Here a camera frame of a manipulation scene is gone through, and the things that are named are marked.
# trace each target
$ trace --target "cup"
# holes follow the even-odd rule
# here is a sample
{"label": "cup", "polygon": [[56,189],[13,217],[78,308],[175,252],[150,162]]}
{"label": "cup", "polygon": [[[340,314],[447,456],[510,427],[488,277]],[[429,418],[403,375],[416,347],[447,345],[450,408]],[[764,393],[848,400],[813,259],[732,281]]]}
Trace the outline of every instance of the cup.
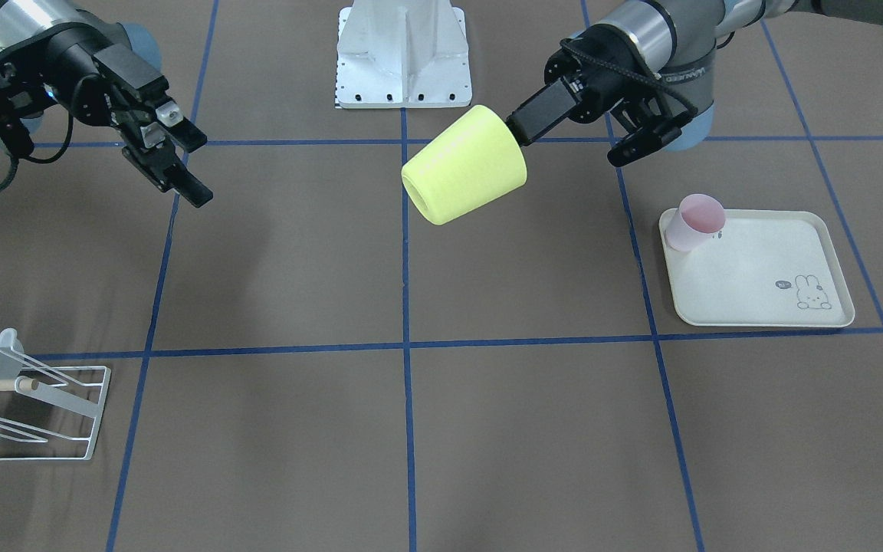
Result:
{"label": "cup", "polygon": [[506,123],[477,105],[412,157],[400,176],[421,214],[445,224],[520,188],[527,165]]}
{"label": "cup", "polygon": [[676,251],[693,251],[716,234],[727,221],[724,207],[704,193],[692,193],[680,202],[666,226],[666,244]]}

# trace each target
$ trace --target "cartoon rabbit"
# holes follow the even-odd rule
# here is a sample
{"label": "cartoon rabbit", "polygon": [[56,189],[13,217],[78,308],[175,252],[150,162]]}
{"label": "cartoon rabbit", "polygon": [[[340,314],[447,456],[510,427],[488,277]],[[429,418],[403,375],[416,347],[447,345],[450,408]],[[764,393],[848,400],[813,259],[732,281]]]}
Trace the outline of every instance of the cartoon rabbit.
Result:
{"label": "cartoon rabbit", "polygon": [[799,298],[799,308],[815,308],[816,310],[833,308],[816,276],[796,276],[796,297]]}

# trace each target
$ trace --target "yellow cup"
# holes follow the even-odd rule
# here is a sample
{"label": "yellow cup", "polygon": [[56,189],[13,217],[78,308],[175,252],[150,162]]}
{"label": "yellow cup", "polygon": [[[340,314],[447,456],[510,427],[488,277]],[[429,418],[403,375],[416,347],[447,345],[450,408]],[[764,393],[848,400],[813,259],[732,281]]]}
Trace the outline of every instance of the yellow cup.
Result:
{"label": "yellow cup", "polygon": [[411,202],[434,224],[479,209],[527,181],[527,165],[511,132],[477,105],[400,170]]}

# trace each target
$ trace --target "white wire rack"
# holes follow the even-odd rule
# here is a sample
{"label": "white wire rack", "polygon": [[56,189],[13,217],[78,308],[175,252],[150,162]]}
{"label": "white wire rack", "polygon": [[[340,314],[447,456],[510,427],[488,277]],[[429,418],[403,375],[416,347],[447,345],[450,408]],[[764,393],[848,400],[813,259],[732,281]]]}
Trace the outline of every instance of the white wire rack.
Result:
{"label": "white wire rack", "polygon": [[[15,329],[6,329],[0,333],[0,353],[21,364],[20,375],[15,379],[0,379],[0,391],[15,391],[20,395],[37,399],[43,403],[56,406],[84,416],[90,420],[87,435],[71,435],[36,425],[5,419],[0,416],[0,438],[18,443],[48,445],[57,440],[81,443],[85,445],[83,455],[10,455],[0,457],[3,461],[21,460],[90,460],[97,445],[97,436],[101,427],[104,404],[108,397],[108,386],[111,381],[111,370],[107,366],[49,366],[40,363],[22,353]],[[83,381],[74,374],[100,374],[101,381],[96,377],[84,378]],[[84,396],[95,396],[96,399]]]}

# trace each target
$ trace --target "tray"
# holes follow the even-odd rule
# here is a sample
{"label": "tray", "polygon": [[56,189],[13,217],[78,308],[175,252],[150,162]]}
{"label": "tray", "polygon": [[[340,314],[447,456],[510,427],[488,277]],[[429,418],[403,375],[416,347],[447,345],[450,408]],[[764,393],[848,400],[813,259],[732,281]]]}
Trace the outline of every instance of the tray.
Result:
{"label": "tray", "polygon": [[690,252],[659,235],[677,315],[695,326],[843,328],[854,303],[826,224],[806,211],[727,209],[724,229]]}

